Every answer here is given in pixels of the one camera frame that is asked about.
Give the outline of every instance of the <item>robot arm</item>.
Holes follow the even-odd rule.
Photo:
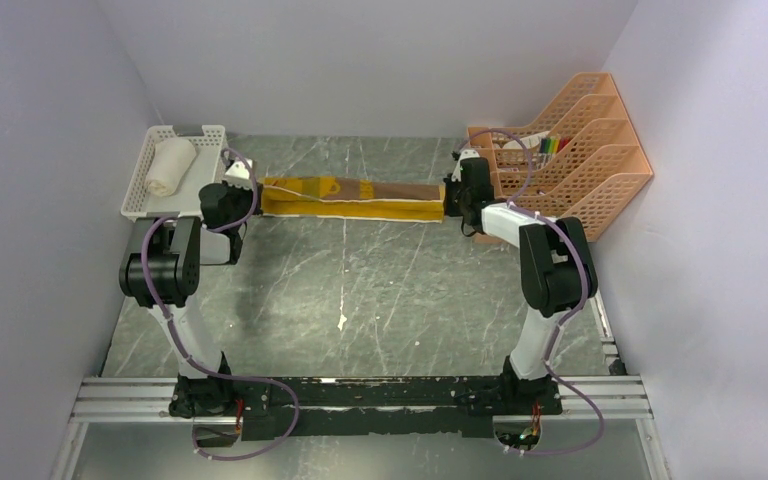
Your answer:
[[[555,326],[581,298],[578,270],[554,230],[494,197],[486,159],[470,149],[457,154],[456,159],[455,172],[445,181],[447,214],[462,216],[475,231],[519,249],[522,293],[528,311],[519,342],[509,357],[510,367],[519,380],[543,378],[548,374],[546,349],[550,343],[556,348],[563,335],[561,327],[557,338],[553,337]],[[581,221],[570,217],[555,223],[572,240],[587,273],[587,296],[592,297],[598,284]]]

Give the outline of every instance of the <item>desk organizer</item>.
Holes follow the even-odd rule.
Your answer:
[[[470,127],[467,133],[484,128]],[[516,203],[546,216],[578,217],[591,242],[653,175],[608,73],[579,73],[534,122],[505,129],[518,137],[549,131],[550,137],[570,139],[551,160],[533,170],[528,188]],[[527,175],[522,150],[501,148],[508,141],[504,135],[487,133],[470,142],[490,160],[497,197],[513,195]]]

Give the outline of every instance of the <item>marble floor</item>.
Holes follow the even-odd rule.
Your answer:
[[[259,175],[439,183],[450,138],[240,137]],[[255,218],[237,265],[205,266],[198,297],[237,374],[484,375],[501,370],[526,305],[516,249],[476,244],[459,220],[416,224]],[[557,371],[607,374],[592,308],[573,319]],[[103,375],[171,377],[175,356],[132,299]]]

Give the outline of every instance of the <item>metal frame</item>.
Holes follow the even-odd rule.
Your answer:
[[[603,350],[618,358],[616,344],[598,293],[593,302],[596,322],[602,337]],[[653,480],[669,480],[669,468],[661,450],[649,398],[639,376],[581,376],[565,377],[566,381],[589,396],[602,410],[605,419],[635,420],[646,464]],[[86,378],[81,384],[72,409],[66,437],[54,464],[52,480],[71,479],[83,447],[87,429],[92,423],[182,423],[200,425],[233,424],[231,417],[171,417],[169,402],[175,378]],[[593,410],[570,389],[559,386],[563,413],[544,416],[544,421],[595,419]],[[304,407],[318,409],[327,407]],[[530,422],[530,416],[497,415],[494,422]]]

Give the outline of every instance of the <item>folded fabric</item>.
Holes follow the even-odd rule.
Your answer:
[[[262,181],[265,215],[443,221],[443,185],[340,177],[266,177]]]

